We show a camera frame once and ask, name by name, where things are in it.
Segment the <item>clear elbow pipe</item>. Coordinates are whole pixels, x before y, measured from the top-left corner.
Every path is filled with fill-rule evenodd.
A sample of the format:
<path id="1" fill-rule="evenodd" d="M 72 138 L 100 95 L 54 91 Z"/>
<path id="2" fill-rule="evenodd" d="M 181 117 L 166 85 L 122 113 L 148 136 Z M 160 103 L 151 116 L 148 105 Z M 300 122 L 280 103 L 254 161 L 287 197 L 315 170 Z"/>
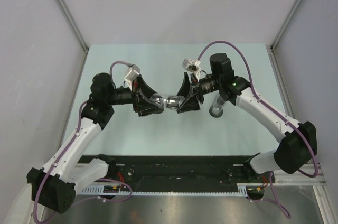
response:
<path id="1" fill-rule="evenodd" d="M 164 98 L 164 106 L 166 109 L 178 110 L 184 100 L 184 96 L 168 95 Z"/>
<path id="2" fill-rule="evenodd" d="M 150 101 L 156 103 L 162 109 L 166 108 L 167 97 L 163 94 L 159 94 L 157 92 L 152 94 L 150 97 Z"/>

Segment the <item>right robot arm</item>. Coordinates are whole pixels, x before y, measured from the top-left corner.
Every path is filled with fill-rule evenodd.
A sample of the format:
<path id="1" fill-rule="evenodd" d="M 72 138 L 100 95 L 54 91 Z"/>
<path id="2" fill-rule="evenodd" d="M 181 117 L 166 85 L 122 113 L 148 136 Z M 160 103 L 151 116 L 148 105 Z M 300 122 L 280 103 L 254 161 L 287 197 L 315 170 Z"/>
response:
<path id="1" fill-rule="evenodd" d="M 200 61 L 185 59 L 182 67 L 186 72 L 178 95 L 177 113 L 200 110 L 204 95 L 218 91 L 223 101 L 246 111 L 259 121 L 276 139 L 276 150 L 258 153 L 249 160 L 243 175 L 249 182 L 257 182 L 268 171 L 283 170 L 288 174 L 300 171 L 301 167 L 317 154 L 315 126 L 307 121 L 299 122 L 274 108 L 257 94 L 251 82 L 236 76 L 231 61 L 225 53 L 210 56 L 211 74 L 200 78 Z"/>

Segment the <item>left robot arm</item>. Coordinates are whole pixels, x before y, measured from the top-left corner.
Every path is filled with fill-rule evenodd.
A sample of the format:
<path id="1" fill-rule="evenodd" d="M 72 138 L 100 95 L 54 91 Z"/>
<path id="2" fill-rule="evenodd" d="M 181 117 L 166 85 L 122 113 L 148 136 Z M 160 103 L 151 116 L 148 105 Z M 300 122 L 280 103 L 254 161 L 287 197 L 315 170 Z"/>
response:
<path id="1" fill-rule="evenodd" d="M 117 169 L 112 159 L 96 156 L 90 163 L 74 168 L 91 142 L 105 129 L 114 114 L 114 105 L 132 104 L 140 116 L 160 114 L 164 102 L 138 75 L 131 88 L 116 88 L 108 73 L 94 76 L 89 99 L 79 108 L 78 124 L 72 135 L 42 168 L 32 168 L 27 181 L 32 186 L 34 206 L 43 205 L 57 213 L 66 212 L 83 189 L 99 179 L 112 181 Z"/>

